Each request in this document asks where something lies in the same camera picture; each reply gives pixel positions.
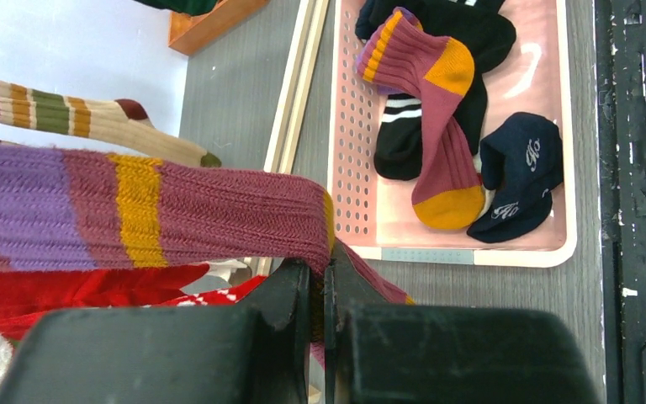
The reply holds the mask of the black striped sock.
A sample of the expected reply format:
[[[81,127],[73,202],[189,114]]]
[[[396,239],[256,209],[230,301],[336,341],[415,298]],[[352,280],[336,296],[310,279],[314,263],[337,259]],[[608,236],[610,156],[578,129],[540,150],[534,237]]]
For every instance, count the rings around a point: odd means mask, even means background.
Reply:
[[[479,143],[488,107],[483,74],[498,67],[516,42],[513,23],[500,15],[501,1],[366,1],[359,10],[355,35],[371,40],[376,29],[394,11],[411,12],[423,31],[433,39],[445,39],[462,51],[446,56],[444,66],[455,66],[469,74],[471,83],[453,118],[466,137],[476,166]],[[383,178],[411,180],[422,168],[422,112],[428,105],[405,90],[378,86],[386,96],[379,126],[373,165]]]

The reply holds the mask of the navy santa sock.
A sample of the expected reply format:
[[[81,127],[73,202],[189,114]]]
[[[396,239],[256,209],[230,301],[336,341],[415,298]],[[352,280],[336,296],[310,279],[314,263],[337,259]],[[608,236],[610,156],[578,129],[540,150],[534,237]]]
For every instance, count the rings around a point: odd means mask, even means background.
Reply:
[[[517,112],[479,146],[481,180],[494,193],[489,209],[467,230],[484,243],[507,242],[539,227],[564,180],[558,126],[538,114]]]

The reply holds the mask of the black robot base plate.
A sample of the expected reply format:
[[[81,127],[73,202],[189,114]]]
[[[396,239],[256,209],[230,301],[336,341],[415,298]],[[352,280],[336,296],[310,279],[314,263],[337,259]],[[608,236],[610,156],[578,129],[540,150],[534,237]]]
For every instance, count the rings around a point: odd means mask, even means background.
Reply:
[[[646,403],[646,1],[595,11],[606,393]]]

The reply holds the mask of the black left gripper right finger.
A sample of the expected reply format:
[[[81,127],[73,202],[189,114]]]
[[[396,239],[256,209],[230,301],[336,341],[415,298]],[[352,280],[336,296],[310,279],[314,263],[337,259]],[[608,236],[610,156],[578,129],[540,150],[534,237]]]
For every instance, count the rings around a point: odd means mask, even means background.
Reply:
[[[329,403],[595,403],[575,338],[545,311],[395,304],[336,244],[325,274]]]

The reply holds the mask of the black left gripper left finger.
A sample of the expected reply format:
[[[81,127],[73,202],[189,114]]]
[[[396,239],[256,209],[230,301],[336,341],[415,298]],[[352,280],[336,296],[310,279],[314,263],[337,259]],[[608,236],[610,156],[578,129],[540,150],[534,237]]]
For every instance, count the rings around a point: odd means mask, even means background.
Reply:
[[[0,403],[305,403],[310,270],[287,259],[231,306],[55,311]]]

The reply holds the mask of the yellow maroon striped sock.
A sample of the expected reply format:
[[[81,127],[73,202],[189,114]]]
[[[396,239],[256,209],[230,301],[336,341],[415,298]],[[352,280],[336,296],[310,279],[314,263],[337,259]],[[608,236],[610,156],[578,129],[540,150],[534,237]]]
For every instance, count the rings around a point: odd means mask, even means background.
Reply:
[[[307,178],[0,145],[0,272],[300,258],[323,284],[331,196]]]
[[[422,112],[422,168],[411,203],[422,224],[443,231],[471,225],[485,205],[466,137],[453,118],[470,76],[443,65],[444,57],[462,54],[445,39],[430,38],[411,12],[394,11],[356,62],[363,80],[428,103]]]

